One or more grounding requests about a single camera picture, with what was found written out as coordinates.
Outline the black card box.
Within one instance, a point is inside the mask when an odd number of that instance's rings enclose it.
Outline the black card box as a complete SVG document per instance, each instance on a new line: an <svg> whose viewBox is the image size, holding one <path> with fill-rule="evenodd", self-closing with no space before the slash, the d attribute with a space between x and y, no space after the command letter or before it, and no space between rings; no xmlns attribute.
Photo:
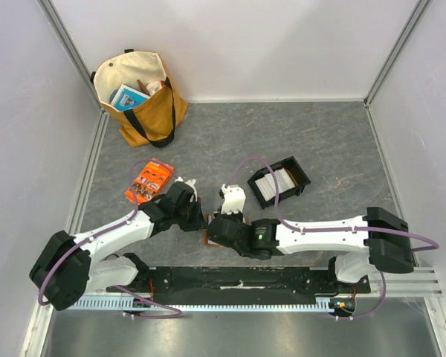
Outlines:
<svg viewBox="0 0 446 357"><path fill-rule="evenodd" d="M271 164L271 169L276 179L273 178L267 167L257 170L248 179L248 186L262 209L274 205L276 186L278 186L278 202L280 203L292 196L299 196L305 187L311 184L310 178L294 156Z"/></svg>

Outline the brown leather card holder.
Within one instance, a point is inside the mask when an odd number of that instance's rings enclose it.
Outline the brown leather card holder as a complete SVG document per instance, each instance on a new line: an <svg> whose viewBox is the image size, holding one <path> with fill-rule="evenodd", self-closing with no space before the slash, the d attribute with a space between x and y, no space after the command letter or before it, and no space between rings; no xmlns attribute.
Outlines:
<svg viewBox="0 0 446 357"><path fill-rule="evenodd" d="M206 245L231 248L249 227L249 220L242 213L232 215L213 213L206 219L207 230L204 239Z"/></svg>

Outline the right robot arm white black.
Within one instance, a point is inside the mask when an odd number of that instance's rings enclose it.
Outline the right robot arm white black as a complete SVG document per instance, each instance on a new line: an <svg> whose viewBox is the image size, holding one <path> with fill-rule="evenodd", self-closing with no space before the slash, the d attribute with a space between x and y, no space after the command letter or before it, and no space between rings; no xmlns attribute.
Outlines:
<svg viewBox="0 0 446 357"><path fill-rule="evenodd" d="M376 271L413 272L415 263L407 234L408 224L380 207L369 207L364 215L339 221L287 224L278 219L258 219L248 224L240 216L219 214L207 229L211 241L250 259L332 251L335 256L325 281L337 293Z"/></svg>

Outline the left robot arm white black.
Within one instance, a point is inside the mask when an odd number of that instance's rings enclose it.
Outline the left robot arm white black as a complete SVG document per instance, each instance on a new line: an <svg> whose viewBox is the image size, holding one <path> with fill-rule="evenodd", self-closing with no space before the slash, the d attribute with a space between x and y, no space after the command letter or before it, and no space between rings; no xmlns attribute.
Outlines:
<svg viewBox="0 0 446 357"><path fill-rule="evenodd" d="M205 228L195 183L194 179L178 179L165 194L93 231L74 236L56 232L29 274L39 290L39 304L62 311L84 294L111 286L143 291L149 275L135 260L119 257L111 261L108 257L133 242L168 231L173 225L182 231Z"/></svg>

